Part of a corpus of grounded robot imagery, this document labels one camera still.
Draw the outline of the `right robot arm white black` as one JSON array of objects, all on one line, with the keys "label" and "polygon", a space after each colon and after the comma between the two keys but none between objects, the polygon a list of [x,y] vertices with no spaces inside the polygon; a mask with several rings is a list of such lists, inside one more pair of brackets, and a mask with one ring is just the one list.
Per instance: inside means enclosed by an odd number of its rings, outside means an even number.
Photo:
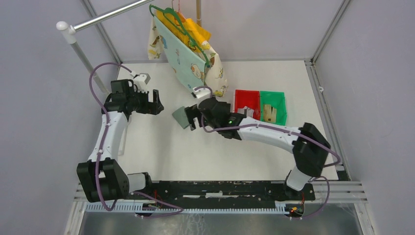
[{"label": "right robot arm white black", "polygon": [[198,121],[206,132],[216,132],[226,139],[256,141],[275,146],[291,153],[295,166],[283,185],[283,195],[297,199],[311,179],[321,176],[331,146],[321,132],[311,123],[301,127],[288,127],[259,121],[245,114],[232,113],[230,104],[207,98],[199,104],[184,108],[191,130]]}]

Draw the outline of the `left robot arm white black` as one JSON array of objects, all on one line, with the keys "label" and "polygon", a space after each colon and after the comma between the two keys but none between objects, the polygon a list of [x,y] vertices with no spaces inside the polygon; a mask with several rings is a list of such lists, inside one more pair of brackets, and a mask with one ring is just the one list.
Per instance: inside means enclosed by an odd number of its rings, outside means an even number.
[{"label": "left robot arm white black", "polygon": [[132,79],[114,80],[112,92],[101,105],[102,125],[88,160],[79,163],[76,173],[86,199],[95,203],[124,199],[130,192],[127,174],[117,162],[124,130],[133,112],[158,115],[164,110],[159,91],[140,90]]}]

